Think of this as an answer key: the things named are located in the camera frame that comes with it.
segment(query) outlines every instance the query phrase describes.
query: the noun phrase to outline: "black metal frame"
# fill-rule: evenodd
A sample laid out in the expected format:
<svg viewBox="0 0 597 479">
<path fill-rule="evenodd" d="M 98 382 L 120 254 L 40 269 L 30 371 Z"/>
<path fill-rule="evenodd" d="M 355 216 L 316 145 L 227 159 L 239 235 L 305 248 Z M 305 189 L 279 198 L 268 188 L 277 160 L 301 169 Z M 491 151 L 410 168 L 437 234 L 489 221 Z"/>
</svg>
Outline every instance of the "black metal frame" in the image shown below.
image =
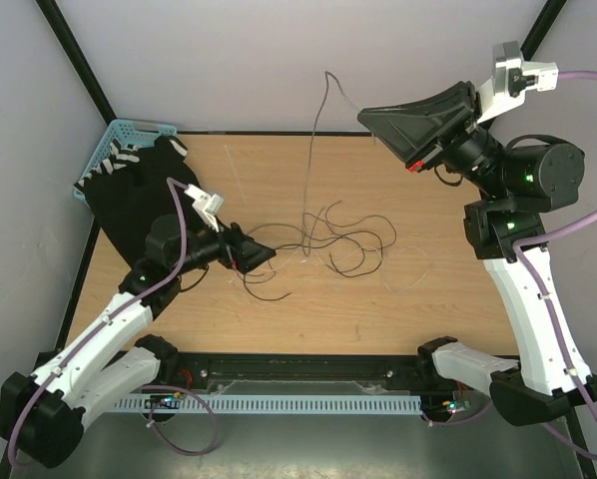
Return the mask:
<svg viewBox="0 0 597 479">
<path fill-rule="evenodd" d="M 566 0 L 547 0 L 522 44 L 525 59 L 530 60 L 549 29 L 562 10 Z M 101 116 L 110 123 L 117 118 L 110 102 L 101 88 L 94 72 L 75 39 L 68 22 L 55 0 L 37 0 L 39 8 L 64 48 L 77 74 L 97 106 Z M 309 132 L 181 132 L 182 134 L 226 134 L 226 135 L 283 135 L 306 136 Z M 320 136 L 369 136 L 368 133 L 320 133 Z M 75 284 L 61 330 L 56 350 L 66 345 L 70 326 L 77 308 L 85 277 L 90 265 L 99 233 L 99 226 L 92 224 L 84 254 L 79 266 Z M 409 391 L 421 395 L 423 402 L 443 397 L 455 389 L 453 381 L 441 380 L 434 387 L 425 385 L 417 368 L 417 356 L 413 355 L 296 355 L 296 354 L 213 354 L 181 353 L 181 363 L 190 369 L 195 377 L 196 387 L 205 387 L 208 380 L 322 380 L 356 381 L 359 383 L 381 383 L 388 390 Z M 45 362 L 40 354 L 38 361 Z M 574 442 L 586 447 L 584 434 L 575 412 L 567 415 L 567 423 Z M 596 478 L 592 461 L 578 456 L 585 477 Z M 11 468 L 4 452 L 0 464 L 0 479 L 10 476 Z"/>
</svg>

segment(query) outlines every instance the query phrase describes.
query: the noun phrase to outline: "table surface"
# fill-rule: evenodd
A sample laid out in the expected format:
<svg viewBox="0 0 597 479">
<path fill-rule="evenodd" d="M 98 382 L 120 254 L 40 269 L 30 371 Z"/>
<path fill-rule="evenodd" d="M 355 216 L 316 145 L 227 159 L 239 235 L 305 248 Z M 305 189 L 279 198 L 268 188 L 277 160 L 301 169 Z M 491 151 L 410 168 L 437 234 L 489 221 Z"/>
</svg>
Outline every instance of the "table surface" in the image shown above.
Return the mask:
<svg viewBox="0 0 597 479">
<path fill-rule="evenodd" d="M 266 223 L 300 225 L 309 137 L 181 139 L 190 148 L 187 163 L 202 188 L 226 199 L 220 211 L 224 222 L 237 222 L 246 232 Z M 272 261 L 276 277 L 250 288 L 263 297 L 292 294 L 264 302 L 250 296 L 233 271 L 214 263 L 198 287 L 179 294 L 140 336 L 161 335 L 180 350 L 196 352 L 415 354 L 421 343 L 452 335 L 485 352 L 516 354 L 502 301 L 464 236 L 463 206 L 477 198 L 472 185 L 450 188 L 432 172 L 410 174 L 373 138 L 316 137 L 307 210 L 317 214 L 341 201 L 329 216 L 334 223 L 388 217 L 398 236 L 385 251 L 384 267 L 356 278 L 327 268 L 329 253 L 341 268 L 358 263 L 361 251 L 351 241 L 309 256 L 281 250 Z M 362 227 L 390 239 L 381 219 L 369 219 Z M 319 224 L 314 234 L 326 237 L 325 225 Z M 253 236 L 270 246 L 299 239 L 288 228 L 265 228 Z M 371 235 L 358 240 L 378 246 Z M 363 270 L 377 262 L 377 253 L 369 250 Z M 128 270 L 100 233 L 69 341 L 101 313 Z M 186 274 L 184 286 L 198 275 Z M 399 291 L 415 283 L 396 293 L 387 288 Z"/>
</svg>

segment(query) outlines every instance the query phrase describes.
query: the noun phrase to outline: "blue plastic basket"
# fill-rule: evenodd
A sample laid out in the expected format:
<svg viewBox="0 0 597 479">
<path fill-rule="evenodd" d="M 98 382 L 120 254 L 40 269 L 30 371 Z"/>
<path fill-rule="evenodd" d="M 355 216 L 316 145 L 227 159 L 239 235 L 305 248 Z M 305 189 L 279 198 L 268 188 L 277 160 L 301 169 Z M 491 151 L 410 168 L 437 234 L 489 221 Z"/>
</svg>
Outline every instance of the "blue plastic basket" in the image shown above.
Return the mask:
<svg viewBox="0 0 597 479">
<path fill-rule="evenodd" d="M 119 140 L 122 147 L 128 145 L 139 145 L 140 147 L 152 147 L 155 140 L 162 135 L 177 136 L 177 127 L 172 125 L 161 125 L 158 123 L 135 122 L 133 120 L 114 120 L 108 125 L 105 135 L 97 145 L 97 150 L 90 158 L 88 166 L 81 175 L 81 179 L 86 174 L 97 167 L 101 162 L 110 156 L 110 142 L 114 139 Z M 75 188 L 75 198 L 85 201 L 83 193 Z"/>
</svg>

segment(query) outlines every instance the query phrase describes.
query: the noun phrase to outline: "black cloth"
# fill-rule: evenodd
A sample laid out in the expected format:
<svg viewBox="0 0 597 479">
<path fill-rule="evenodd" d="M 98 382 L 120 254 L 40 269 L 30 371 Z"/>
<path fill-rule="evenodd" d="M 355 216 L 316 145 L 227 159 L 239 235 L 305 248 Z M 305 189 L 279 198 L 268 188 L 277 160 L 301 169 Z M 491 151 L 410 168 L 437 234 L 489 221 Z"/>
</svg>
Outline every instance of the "black cloth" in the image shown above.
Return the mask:
<svg viewBox="0 0 597 479">
<path fill-rule="evenodd" d="M 166 183 L 174 178 L 201 187 L 184 163 L 187 148 L 175 137 L 159 137 L 154 147 L 122 148 L 111 145 L 112 154 L 75 185 L 83 192 L 95 220 L 129 266 L 145 255 L 146 236 L 154 220 L 177 213 Z M 176 188 L 188 232 L 204 223 L 192 208 L 192 199 Z"/>
</svg>

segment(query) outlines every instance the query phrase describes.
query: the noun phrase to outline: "red light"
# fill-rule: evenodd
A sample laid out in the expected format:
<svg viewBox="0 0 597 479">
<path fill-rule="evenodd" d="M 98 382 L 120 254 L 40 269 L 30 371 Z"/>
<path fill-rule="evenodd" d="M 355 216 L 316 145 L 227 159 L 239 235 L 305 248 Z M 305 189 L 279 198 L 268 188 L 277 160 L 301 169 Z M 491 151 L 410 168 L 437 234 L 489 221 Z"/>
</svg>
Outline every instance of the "red light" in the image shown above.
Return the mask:
<svg viewBox="0 0 597 479">
<path fill-rule="evenodd" d="M 408 170 L 411 173 L 415 173 L 417 168 L 422 168 L 422 166 L 424 165 L 424 163 L 422 162 L 422 160 L 418 160 L 416 163 L 414 163 L 411 167 L 408 168 Z"/>
</svg>

